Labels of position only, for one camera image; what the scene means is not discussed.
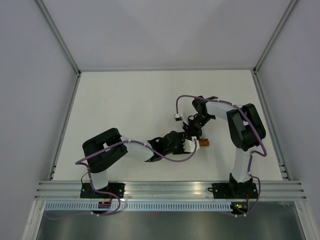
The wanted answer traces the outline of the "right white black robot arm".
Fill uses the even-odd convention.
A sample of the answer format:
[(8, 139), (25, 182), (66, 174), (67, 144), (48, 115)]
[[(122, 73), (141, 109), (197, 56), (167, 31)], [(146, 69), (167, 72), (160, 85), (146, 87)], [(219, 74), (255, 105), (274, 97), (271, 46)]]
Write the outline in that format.
[(262, 148), (260, 155), (267, 155), (262, 140), (266, 130), (257, 112), (251, 104), (236, 106), (230, 102), (219, 100), (212, 96), (194, 97), (192, 106), (196, 110), (194, 116), (189, 116), (183, 124), (183, 130), (192, 137), (200, 139), (202, 128), (211, 120), (219, 117), (227, 121), (230, 138), (236, 148), (232, 172), (227, 183), (214, 183), (208, 188), (215, 199), (256, 199), (257, 186), (251, 175), (253, 154)]

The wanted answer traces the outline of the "orange-brown cloth napkin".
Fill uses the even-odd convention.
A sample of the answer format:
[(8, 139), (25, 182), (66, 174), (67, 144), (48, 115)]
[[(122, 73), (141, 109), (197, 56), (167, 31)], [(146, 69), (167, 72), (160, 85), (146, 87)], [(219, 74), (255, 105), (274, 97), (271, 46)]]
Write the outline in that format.
[(209, 147), (210, 146), (210, 142), (207, 138), (200, 138), (198, 140), (198, 142), (199, 142), (200, 147)]

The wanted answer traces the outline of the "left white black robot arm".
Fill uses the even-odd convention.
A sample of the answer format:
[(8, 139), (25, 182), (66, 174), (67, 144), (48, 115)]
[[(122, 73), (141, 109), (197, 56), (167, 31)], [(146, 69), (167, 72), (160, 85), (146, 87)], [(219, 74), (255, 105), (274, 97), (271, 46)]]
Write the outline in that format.
[(107, 169), (122, 158), (141, 160), (147, 163), (158, 162), (164, 156), (186, 154), (184, 143), (187, 135), (184, 132), (171, 131), (163, 137), (148, 140), (145, 146), (125, 142), (129, 139), (120, 134), (117, 128), (111, 128), (92, 137), (82, 144), (85, 157), (89, 157), (107, 147), (122, 142), (105, 152), (99, 153), (87, 160), (92, 180), (91, 191), (98, 198), (104, 198), (109, 193)]

